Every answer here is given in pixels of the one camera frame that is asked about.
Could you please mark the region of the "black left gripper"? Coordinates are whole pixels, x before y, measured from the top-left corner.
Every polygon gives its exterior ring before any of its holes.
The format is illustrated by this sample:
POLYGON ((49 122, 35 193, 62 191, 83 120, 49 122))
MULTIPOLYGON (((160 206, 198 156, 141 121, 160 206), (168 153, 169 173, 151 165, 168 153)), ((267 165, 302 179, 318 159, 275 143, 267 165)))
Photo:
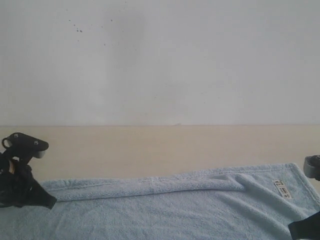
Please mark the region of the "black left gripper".
POLYGON ((25 158, 14 159, 8 151, 0 154, 0 207, 45 207, 51 210, 57 199, 35 181, 29 161, 40 158, 41 153, 32 151, 25 158))

